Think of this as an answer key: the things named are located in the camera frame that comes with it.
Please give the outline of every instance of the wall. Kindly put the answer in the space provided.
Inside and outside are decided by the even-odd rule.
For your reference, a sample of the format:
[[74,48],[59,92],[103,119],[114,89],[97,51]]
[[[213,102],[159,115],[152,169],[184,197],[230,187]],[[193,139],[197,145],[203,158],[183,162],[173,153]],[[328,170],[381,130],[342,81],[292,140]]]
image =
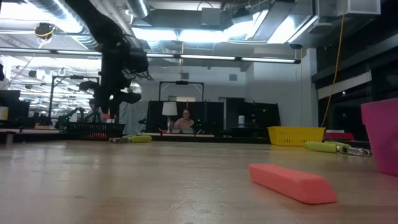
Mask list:
[[316,51],[307,50],[303,65],[253,63],[246,72],[247,102],[277,103],[283,126],[318,126]]
[[[180,79],[181,67],[150,67],[149,73],[154,81],[139,82],[142,87],[142,100],[159,99],[159,81],[174,82]],[[245,73],[239,68],[213,67],[183,67],[183,72],[190,74],[190,82],[205,83],[205,100],[218,102],[220,97],[244,98]],[[238,80],[229,81],[229,74],[237,74]],[[168,100],[169,96],[189,96],[201,101],[201,85],[176,85],[164,83],[162,85],[161,100]]]

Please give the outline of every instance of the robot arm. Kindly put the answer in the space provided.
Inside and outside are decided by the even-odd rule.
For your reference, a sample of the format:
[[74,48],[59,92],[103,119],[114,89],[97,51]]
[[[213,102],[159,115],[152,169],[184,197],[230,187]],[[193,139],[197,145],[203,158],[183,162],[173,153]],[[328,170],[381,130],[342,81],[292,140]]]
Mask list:
[[102,53],[102,66],[99,75],[101,83],[83,82],[82,90],[93,89],[94,98],[104,113],[110,110],[114,118],[122,101],[135,103],[141,99],[138,93],[123,93],[120,90],[130,87],[131,75],[148,71],[148,59],[144,49],[133,48],[122,28],[112,19],[100,13],[90,0],[65,0],[65,2],[84,20],[92,36],[99,43]]

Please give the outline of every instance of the pink bin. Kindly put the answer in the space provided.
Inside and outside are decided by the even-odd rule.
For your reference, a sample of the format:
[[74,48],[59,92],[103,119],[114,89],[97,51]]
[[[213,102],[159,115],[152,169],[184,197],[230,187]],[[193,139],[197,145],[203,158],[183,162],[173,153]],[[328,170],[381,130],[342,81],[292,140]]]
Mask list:
[[361,109],[377,167],[398,176],[398,98],[365,103]]

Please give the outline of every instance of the person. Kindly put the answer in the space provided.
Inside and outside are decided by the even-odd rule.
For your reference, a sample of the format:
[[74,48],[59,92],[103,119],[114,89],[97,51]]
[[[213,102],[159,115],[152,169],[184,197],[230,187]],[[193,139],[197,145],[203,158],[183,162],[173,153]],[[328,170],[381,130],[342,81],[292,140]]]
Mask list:
[[193,121],[190,118],[189,110],[185,109],[182,113],[182,118],[178,119],[174,123],[174,129],[178,130],[193,130],[191,126],[193,125]]
[[94,99],[91,99],[88,104],[90,105],[91,110],[87,114],[87,121],[88,122],[104,122],[104,113],[102,112],[101,108],[96,107],[96,103]]

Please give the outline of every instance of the yellow plastic basket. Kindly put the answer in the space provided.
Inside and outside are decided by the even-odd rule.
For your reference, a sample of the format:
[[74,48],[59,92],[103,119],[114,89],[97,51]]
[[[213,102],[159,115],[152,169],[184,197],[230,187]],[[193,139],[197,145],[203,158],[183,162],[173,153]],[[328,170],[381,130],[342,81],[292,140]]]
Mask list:
[[271,144],[277,146],[303,146],[307,141],[321,142],[325,128],[269,127]]

